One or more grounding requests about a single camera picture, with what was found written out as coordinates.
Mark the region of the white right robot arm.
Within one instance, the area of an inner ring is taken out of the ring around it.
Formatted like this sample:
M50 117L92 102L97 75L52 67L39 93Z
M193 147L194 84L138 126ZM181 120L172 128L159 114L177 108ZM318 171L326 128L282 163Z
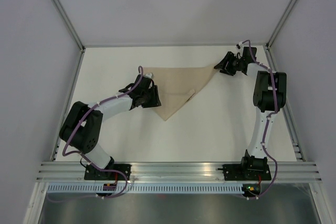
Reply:
M256 59L257 48L236 46L236 52L229 51L214 69L234 76L241 72L255 79L253 105L256 119L251 141L240 164L223 165L225 181L271 181L268 160L277 164L267 151L272 125L277 114L286 105L287 74L272 71Z

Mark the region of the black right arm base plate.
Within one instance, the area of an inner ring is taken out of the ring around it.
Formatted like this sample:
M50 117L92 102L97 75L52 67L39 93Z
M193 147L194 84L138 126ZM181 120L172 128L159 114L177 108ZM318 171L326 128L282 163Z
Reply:
M269 166L261 169L242 167L241 164L224 164L222 171L225 181L271 181Z

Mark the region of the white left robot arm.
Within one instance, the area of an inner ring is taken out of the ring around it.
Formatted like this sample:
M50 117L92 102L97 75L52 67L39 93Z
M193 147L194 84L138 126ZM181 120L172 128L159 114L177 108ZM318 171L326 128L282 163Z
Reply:
M79 154L96 168L96 173L104 180L114 176L114 159L99 144L102 123L120 113L137 107L155 108L161 106L158 87L153 74L138 75L135 83L110 98L100 102L85 104L75 102L61 129L59 137L65 142L62 156Z

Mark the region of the beige cloth napkin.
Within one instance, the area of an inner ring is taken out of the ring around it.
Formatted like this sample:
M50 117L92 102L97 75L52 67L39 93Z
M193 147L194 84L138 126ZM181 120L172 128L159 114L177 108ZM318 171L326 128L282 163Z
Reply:
M196 68L144 67L143 70L145 74L153 74L161 101L161 106L154 111L163 121L186 105L216 73L214 65Z

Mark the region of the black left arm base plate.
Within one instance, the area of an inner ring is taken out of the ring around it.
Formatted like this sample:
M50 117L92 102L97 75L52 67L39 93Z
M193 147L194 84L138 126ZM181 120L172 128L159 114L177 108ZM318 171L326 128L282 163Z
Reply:
M107 167L108 170L113 169L123 173L127 180L129 180L131 175L131 165L130 164L112 164L112 166ZM86 166L86 171L84 175L84 180L98 180L98 181L108 181L108 180L117 180L117 181L126 181L124 176L116 172L103 172L92 165Z

